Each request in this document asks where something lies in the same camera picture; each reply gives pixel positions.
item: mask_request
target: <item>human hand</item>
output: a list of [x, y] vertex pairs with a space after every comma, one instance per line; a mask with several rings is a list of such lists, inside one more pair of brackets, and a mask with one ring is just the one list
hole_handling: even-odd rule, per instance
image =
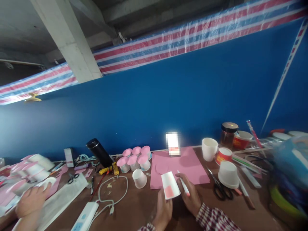
[[21, 197], [16, 207], [18, 218], [23, 218], [31, 213], [39, 212], [43, 208], [44, 202], [49, 194], [51, 183], [47, 188], [44, 186], [29, 188]]
[[153, 225], [157, 231], [163, 231], [167, 227], [172, 217], [172, 199], [166, 200], [164, 189], [158, 192], [157, 213], [153, 220]]
[[187, 176], [183, 173], [177, 173], [175, 176], [182, 178], [182, 180], [184, 181], [184, 183], [187, 186], [187, 189], [189, 191], [190, 196], [188, 197], [184, 191], [184, 188], [182, 186], [182, 182], [181, 179], [178, 178], [176, 180], [177, 185], [179, 186], [179, 189], [181, 191], [181, 196], [183, 198], [183, 201], [186, 205], [186, 208], [195, 216], [197, 217], [199, 210], [201, 208], [201, 200], [200, 197], [198, 195], [198, 192], [196, 190], [195, 185], [193, 185], [193, 183], [191, 183], [189, 181], [189, 179], [187, 178]]

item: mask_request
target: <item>pink marker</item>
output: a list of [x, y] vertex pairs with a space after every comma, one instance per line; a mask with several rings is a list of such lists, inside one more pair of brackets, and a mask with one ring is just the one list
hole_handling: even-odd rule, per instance
[[182, 183], [182, 185], [183, 185], [183, 188], [184, 188], [184, 191], [185, 191], [186, 195], [187, 195], [188, 197], [190, 197], [190, 193], [189, 193], [189, 191], [188, 191], [188, 188], [187, 188], [186, 184], [184, 183], [184, 181], [182, 180], [182, 178], [180, 178], [180, 180], [181, 180], [181, 183]]

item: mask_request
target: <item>red cup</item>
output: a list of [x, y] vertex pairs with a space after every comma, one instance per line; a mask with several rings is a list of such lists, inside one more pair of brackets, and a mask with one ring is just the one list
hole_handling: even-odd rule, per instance
[[245, 149], [252, 140], [252, 135], [245, 131], [238, 131], [233, 139], [233, 147], [237, 149]]
[[216, 156], [216, 163], [220, 165], [224, 160], [232, 162], [232, 151], [228, 148], [219, 148]]

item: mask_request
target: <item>scissors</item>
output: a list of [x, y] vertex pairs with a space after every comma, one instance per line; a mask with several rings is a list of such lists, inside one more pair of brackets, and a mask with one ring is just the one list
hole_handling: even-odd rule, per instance
[[221, 200], [221, 201], [225, 201], [226, 198], [228, 198], [229, 200], [233, 200], [233, 194], [231, 192], [231, 190], [229, 188], [227, 188], [226, 186], [224, 186], [222, 183], [220, 183], [213, 175], [213, 173], [211, 172], [211, 170], [209, 170], [209, 168], [206, 166], [206, 168], [208, 169], [209, 173], [211, 174], [212, 178], [214, 179], [214, 194]]
[[73, 183], [74, 179], [79, 177], [79, 173], [77, 173], [75, 175], [72, 175], [72, 174], [69, 173], [69, 175], [70, 175], [70, 179], [68, 180], [67, 184]]

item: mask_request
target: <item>striped tarp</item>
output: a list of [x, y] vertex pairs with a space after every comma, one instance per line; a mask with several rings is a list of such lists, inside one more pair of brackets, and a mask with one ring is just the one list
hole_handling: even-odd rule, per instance
[[[94, 52], [103, 75], [139, 67], [299, 19], [300, 0], [258, 0], [169, 30]], [[67, 63], [0, 87], [0, 105], [77, 84]]]

